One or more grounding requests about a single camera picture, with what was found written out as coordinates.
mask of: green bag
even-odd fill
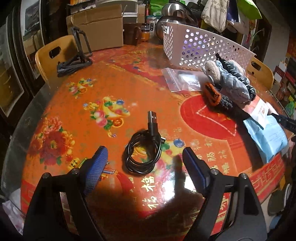
[[[168,0],[151,0],[149,15],[161,15],[161,10]]]
[[[237,7],[250,20],[262,19],[259,9],[252,0],[237,0]]]

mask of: wooden chair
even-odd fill
[[[270,68],[268,68],[265,64],[253,57],[247,67],[247,71],[259,82],[261,82],[268,90],[271,90],[274,83],[274,75]]]
[[[35,61],[44,81],[57,76],[58,62],[65,62],[76,54],[77,45],[73,35],[63,36],[40,48],[35,54]]]

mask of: white plastic basket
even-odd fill
[[[170,62],[178,67],[201,69],[205,61],[233,59],[244,69],[254,53],[238,43],[201,28],[179,23],[163,23],[163,50]]]

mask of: orange jar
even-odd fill
[[[141,30],[142,30],[142,38],[141,38],[142,42],[148,41],[150,38],[149,24],[147,23],[142,24]]]

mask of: black pliers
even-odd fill
[[[287,129],[288,131],[293,132],[294,134],[296,134],[296,121],[286,117],[284,115],[277,115],[274,113],[271,113],[271,115],[276,119],[276,121],[281,124],[282,127],[284,127],[285,129]]]

